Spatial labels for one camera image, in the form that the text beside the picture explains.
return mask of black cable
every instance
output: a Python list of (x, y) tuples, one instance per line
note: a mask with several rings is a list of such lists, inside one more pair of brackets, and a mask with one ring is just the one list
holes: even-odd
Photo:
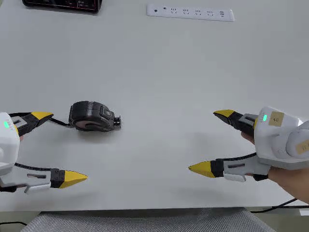
[(62, 121), (60, 121), (58, 119), (52, 118), (52, 117), (49, 120), (54, 122), (54, 123), (56, 123), (56, 124), (58, 124), (58, 125), (64, 126), (64, 127), (70, 126), (70, 123), (65, 123), (65, 122), (62, 122)]
[(261, 210), (261, 211), (251, 211), (251, 213), (253, 214), (260, 214), (260, 213), (266, 213), (266, 212), (269, 212), (269, 211), (272, 211), (272, 210), (275, 210), (275, 209), (278, 209), (278, 208), (282, 208), (283, 206), (285, 206), (286, 204), (289, 204), (289, 203), (292, 203), (294, 201), (297, 201), (297, 198), (294, 198), (294, 199), (291, 199), (285, 203), (282, 203), (280, 205), (277, 205), (277, 206), (273, 206), (269, 209), (265, 209), (265, 210)]
[(0, 222), (0, 225), (5, 225), (5, 224), (22, 224), (24, 226), (27, 226), (26, 223), (22, 221), (7, 221), (7, 222)]
[(51, 170), (50, 168), (31, 167), (31, 166), (27, 166), (27, 165), (24, 165), (24, 164), (21, 164), (21, 163), (15, 163), (15, 166), (16, 166), (16, 167), (19, 167), (19, 168), (34, 170), (34, 171), (43, 171), (43, 172), (47, 172), (47, 171), (50, 171), (50, 170)]
[(291, 206), (282, 206), (283, 209), (308, 209), (309, 205), (291, 205)]

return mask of white table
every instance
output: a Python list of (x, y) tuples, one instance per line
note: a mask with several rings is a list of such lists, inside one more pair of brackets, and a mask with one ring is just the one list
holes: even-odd
[(210, 179), (187, 166), (249, 154), (254, 146), (212, 112), (265, 105), (309, 117), (308, 1), (166, 0), (231, 8), (233, 23), (147, 17), (144, 0), (105, 0), (98, 15), (0, 7), (0, 105), (52, 111), (98, 101), (120, 131), (82, 133), (45, 123), (18, 162), (89, 179), (66, 189), (0, 194), (0, 210), (102, 210), (276, 205), (271, 181)]

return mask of white power strip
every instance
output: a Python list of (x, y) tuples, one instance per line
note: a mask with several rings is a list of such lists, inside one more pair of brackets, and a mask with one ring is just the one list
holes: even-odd
[(235, 21), (232, 10), (201, 8), (201, 7), (178, 7), (165, 5), (147, 5), (148, 16), (171, 17), (171, 18), (191, 18), (214, 21)]

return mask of black tape measure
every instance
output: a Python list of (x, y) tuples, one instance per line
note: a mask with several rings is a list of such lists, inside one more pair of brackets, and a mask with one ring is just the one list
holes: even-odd
[(108, 132), (121, 127), (121, 118), (106, 105), (79, 101), (71, 106), (69, 124), (80, 131)]

